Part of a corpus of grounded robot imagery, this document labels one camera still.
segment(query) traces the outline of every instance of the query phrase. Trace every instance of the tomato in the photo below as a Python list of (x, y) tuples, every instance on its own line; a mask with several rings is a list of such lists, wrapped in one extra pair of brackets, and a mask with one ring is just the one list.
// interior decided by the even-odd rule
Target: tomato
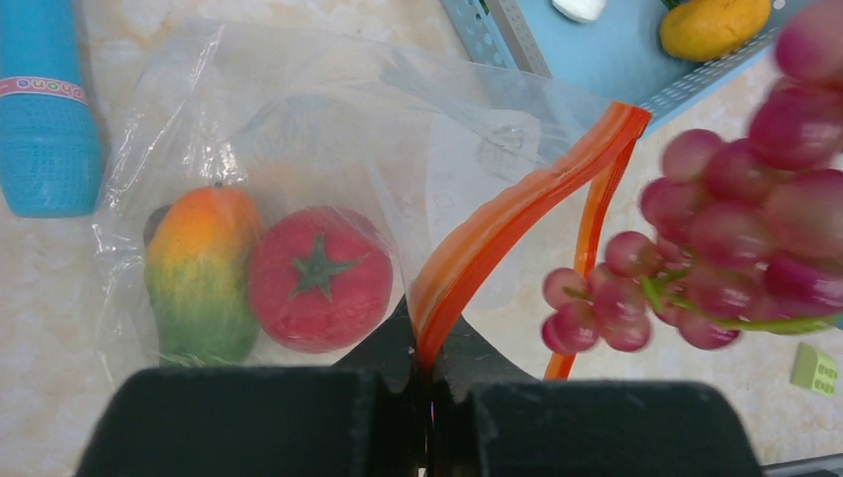
[(393, 268), (375, 226), (331, 207), (272, 226), (249, 260), (249, 303), (282, 346), (326, 353), (356, 344), (383, 320)]

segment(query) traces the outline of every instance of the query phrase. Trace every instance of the plastic bag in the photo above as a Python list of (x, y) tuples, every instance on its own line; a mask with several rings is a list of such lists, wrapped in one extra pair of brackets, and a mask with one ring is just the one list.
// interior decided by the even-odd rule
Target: plastic bag
[(137, 83), (94, 216), (102, 360), (118, 383), (330, 365), (406, 293), (423, 366), (464, 310), (541, 375), (543, 274), (593, 263), (648, 120), (519, 72), (186, 22)]

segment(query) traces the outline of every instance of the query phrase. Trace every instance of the marble countertop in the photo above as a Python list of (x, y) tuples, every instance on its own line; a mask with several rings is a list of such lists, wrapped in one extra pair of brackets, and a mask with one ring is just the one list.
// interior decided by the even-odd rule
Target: marble countertop
[[(188, 15), (327, 29), (465, 57), (438, 0), (76, 0), (75, 6), (85, 80), (106, 144), (122, 127), (145, 58)], [(738, 137), (774, 75), (762, 61), (642, 141), (603, 236), (646, 230), (636, 212), (637, 191), (656, 177), (658, 153), (670, 137), (692, 127)], [(0, 475), (72, 475), (111, 394), (93, 343), (103, 296), (85, 281), (94, 267), (89, 219), (26, 221), (0, 207)], [(754, 334), (739, 346), (704, 353), (667, 331), (657, 330), (655, 342), (639, 354), (602, 347), (582, 356), (572, 377), (712, 384), (740, 414), (762, 463), (843, 452), (843, 394), (821, 397), (788, 383), (799, 341), (839, 363), (843, 334)]]

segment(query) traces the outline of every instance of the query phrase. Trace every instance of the mango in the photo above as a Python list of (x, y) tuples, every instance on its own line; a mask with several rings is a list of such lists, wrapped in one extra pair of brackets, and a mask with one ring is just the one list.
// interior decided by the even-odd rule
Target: mango
[(147, 228), (143, 270), (160, 365), (241, 363), (259, 330), (247, 300), (247, 263), (262, 231), (253, 200), (217, 184), (186, 193), (163, 214)]
[(757, 35), (769, 19), (770, 0), (691, 0), (670, 10), (659, 37), (668, 55), (689, 62), (725, 56)]

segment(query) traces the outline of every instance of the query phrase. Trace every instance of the blue cylinder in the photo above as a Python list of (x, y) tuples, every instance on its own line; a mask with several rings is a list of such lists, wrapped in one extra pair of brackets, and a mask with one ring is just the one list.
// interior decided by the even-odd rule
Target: blue cylinder
[(0, 0), (0, 187), (9, 209), (88, 215), (101, 176), (72, 0)]

